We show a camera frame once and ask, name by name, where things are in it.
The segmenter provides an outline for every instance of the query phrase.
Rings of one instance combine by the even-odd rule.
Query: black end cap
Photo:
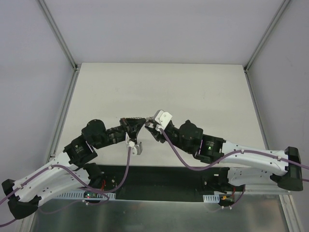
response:
[[[298,149],[296,147],[288,147],[285,154],[289,156],[289,160],[301,163]],[[301,167],[289,163],[287,167],[287,173],[283,176],[273,174],[270,179],[277,183],[279,188],[289,191],[302,191],[303,190],[303,178],[301,173]]]
[[[23,219],[37,211],[40,199],[35,196],[30,202],[20,202],[14,197],[9,200],[8,206],[15,219]]]
[[[5,196],[9,195],[13,191],[14,182],[15,181],[11,179],[7,179],[2,182],[2,188]]]

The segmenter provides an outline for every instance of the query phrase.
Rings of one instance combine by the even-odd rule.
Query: cable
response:
[[[16,221],[16,219],[14,218],[12,221],[9,221],[9,222],[7,222],[7,223],[4,223],[4,224],[0,225],[0,227],[8,226],[8,225],[12,224],[12,223],[15,222],[15,221]]]
[[[180,162],[185,166],[187,167],[188,169],[190,170],[193,170],[193,171],[204,171],[204,170],[207,170],[209,168],[211,168],[212,166],[214,166],[215,164],[219,163],[220,161],[222,161],[223,159],[231,156],[231,155],[234,155],[234,154],[238,154],[238,153],[243,153],[243,152],[247,152],[247,153],[253,153],[253,154],[257,154],[257,155],[262,155],[262,156],[266,156],[266,157],[270,157],[270,158],[273,158],[273,159],[276,159],[276,160],[282,160],[282,161],[285,161],[287,163],[291,163],[291,164],[294,164],[296,166],[299,166],[301,168],[305,168],[305,169],[308,169],[309,170],[309,166],[306,166],[306,165],[303,165],[303,164],[300,164],[300,163],[297,163],[295,161],[292,161],[292,160],[289,160],[289,159],[285,159],[285,158],[279,158],[278,156],[274,156],[274,155],[271,155],[271,154],[267,154],[265,152],[261,152],[261,151],[253,151],[253,150],[238,150],[238,151],[232,151],[230,153],[227,153],[226,155],[220,157],[219,159],[217,159],[215,162],[209,164],[208,166],[206,167],[202,167],[202,168],[195,168],[195,167],[191,167],[190,165],[188,165],[184,160],[183,158],[180,156],[180,154],[178,153],[178,151],[176,150],[176,148],[174,147],[173,143],[171,142],[171,140],[169,139],[169,137],[167,136],[167,134],[165,133],[165,131],[163,129],[160,129],[160,131],[162,132],[163,136],[165,137],[166,141],[168,142],[168,144],[170,145],[170,147],[173,149],[174,153],[176,154],[176,156],[178,157],[178,159],[180,160]]]
[[[215,213],[215,212],[218,212],[221,209],[228,209],[228,208],[232,209],[232,208],[234,208],[239,203],[240,199],[243,197],[243,195],[245,193],[245,190],[246,190],[246,186],[243,187],[243,190],[242,190],[242,193],[241,193],[240,197],[232,205],[226,206],[226,207],[220,207],[220,208],[218,208],[216,210],[213,210],[213,211],[210,210],[210,212],[211,213]]]
[[[125,170],[125,174],[124,174],[124,177],[122,179],[122,181],[119,183],[119,185],[117,185],[115,188],[111,189],[111,190],[108,190],[108,191],[102,191],[102,190],[97,190],[95,188],[92,188],[90,187],[89,185],[87,185],[85,182],[83,182],[80,178],[77,177],[77,175],[75,175],[75,173],[73,173],[70,169],[68,169],[67,167],[65,166],[62,166],[62,165],[58,165],[58,164],[55,164],[55,165],[52,165],[52,167],[59,167],[59,168],[63,168],[64,170],[66,170],[69,174],[71,174],[78,182],[80,182],[82,185],[84,185],[86,187],[86,190],[88,191],[91,191],[91,192],[94,192],[94,193],[98,193],[98,194],[101,194],[103,196],[105,196],[107,199],[104,200],[104,201],[101,201],[99,203],[90,203],[88,202],[87,204],[88,205],[101,205],[101,204],[105,204],[110,198],[108,195],[106,195],[106,193],[110,193],[110,192],[114,192],[116,190],[118,190],[122,185],[123,183],[125,182],[126,180],[126,177],[127,177],[127,174],[128,174],[128,170],[129,170],[129,165],[130,165],[130,157],[131,157],[131,148],[129,147],[128,149],[128,154],[127,154],[127,161],[126,161],[126,170]],[[81,202],[80,200],[77,200],[77,201],[73,201],[71,202],[70,204],[58,209],[58,210],[55,210],[55,211],[52,211],[52,212],[45,212],[43,210],[41,210],[39,208],[39,211],[43,214],[54,214],[54,213],[57,213],[63,209],[66,209],[67,207],[77,203],[77,202]]]
[[[127,155],[127,162],[126,162],[126,170],[125,170],[125,174],[124,174],[124,177],[123,179],[121,180],[121,182],[119,183],[119,185],[117,185],[115,188],[111,189],[111,190],[108,190],[108,191],[100,191],[100,190],[97,190],[95,188],[92,188],[90,187],[89,185],[87,185],[85,182],[83,182],[80,178],[78,178],[77,175],[75,175],[69,168],[63,166],[63,165],[59,165],[59,164],[55,164],[55,165],[51,165],[52,168],[54,167],[58,167],[58,168],[62,168],[64,169],[65,171],[67,171],[69,174],[71,174],[78,182],[80,182],[83,186],[85,186],[87,188],[87,190],[91,191],[91,192],[94,192],[94,193],[98,193],[98,194],[101,194],[103,196],[105,196],[107,198],[107,200],[105,201],[101,201],[99,203],[88,203],[89,205],[101,205],[101,204],[104,204],[106,203],[108,200],[109,200],[109,196],[106,195],[106,193],[110,193],[110,192],[114,192],[116,190],[118,190],[122,185],[123,183],[125,182],[126,180],[126,177],[127,177],[127,174],[128,174],[128,171],[129,171],[129,165],[130,165],[130,157],[131,157],[131,147],[128,148],[128,155]],[[32,177],[30,177],[28,180],[26,180],[24,183],[22,183],[20,186],[23,187],[24,185],[26,185],[27,183],[29,183],[31,180],[33,180],[34,178],[38,177],[39,175],[41,175],[42,173],[46,172],[47,170],[49,170],[49,167],[46,167],[46,168],[43,168],[42,170],[40,170],[38,173],[34,174]],[[13,194],[15,194],[20,188],[16,188],[14,189],[12,192],[10,192],[7,196],[5,196],[1,201],[0,201],[0,205],[5,202],[9,197],[11,197]],[[62,207],[61,209],[58,209],[54,212],[45,212],[45,211],[42,211],[40,208],[39,208],[39,211],[43,214],[52,214],[52,213],[56,213],[56,212],[59,212],[61,211],[62,209],[65,209],[67,208],[68,206],[76,203],[77,201],[75,202],[72,202],[64,207]],[[10,222],[7,222],[5,224],[2,224],[0,225],[0,227],[5,227],[7,225],[10,225],[11,223],[15,222],[16,219],[13,219],[12,221]]]

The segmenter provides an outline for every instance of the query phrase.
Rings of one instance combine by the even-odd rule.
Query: white wall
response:
[[[78,63],[245,65],[282,0],[46,0]]]
[[[0,1],[0,33],[2,182],[43,164],[72,69],[36,1]],[[0,224],[11,219],[5,202]],[[0,231],[15,231],[16,225]]]
[[[205,134],[264,147],[241,65],[83,63],[57,153],[92,119],[111,128],[122,117],[149,117],[159,109],[173,115],[176,127],[189,119]],[[143,152],[132,157],[131,165],[183,166],[169,145],[156,142],[146,129],[140,131],[139,140]],[[97,153],[93,162],[98,164],[126,163],[124,143]],[[192,155],[181,150],[180,154],[191,166],[205,166]]]
[[[298,147],[309,165],[309,1],[292,1],[249,74],[270,148]],[[305,231],[308,194],[294,194]]]

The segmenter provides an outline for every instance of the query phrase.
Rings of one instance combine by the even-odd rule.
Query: red wire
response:
[[[233,190],[233,194],[232,194],[232,196],[233,196],[233,199],[234,199],[234,193],[236,192],[236,187],[234,187],[234,190]]]
[[[103,191],[103,190],[104,190],[105,184],[106,184],[106,181],[105,181],[105,180],[103,180],[103,182],[102,182],[102,187],[101,187],[101,191]]]

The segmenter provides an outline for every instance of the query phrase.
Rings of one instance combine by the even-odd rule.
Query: white backdrop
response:
[[[121,117],[153,116],[158,109],[170,112],[176,127],[189,119],[205,134],[264,147],[241,65],[83,63],[57,152],[92,119],[108,129],[119,126]],[[139,139],[144,151],[132,165],[182,166],[169,145],[146,129]],[[97,152],[98,164],[126,163],[125,143]],[[181,154],[190,165],[206,165]]]
[[[77,63],[245,65],[282,0],[46,0]]]

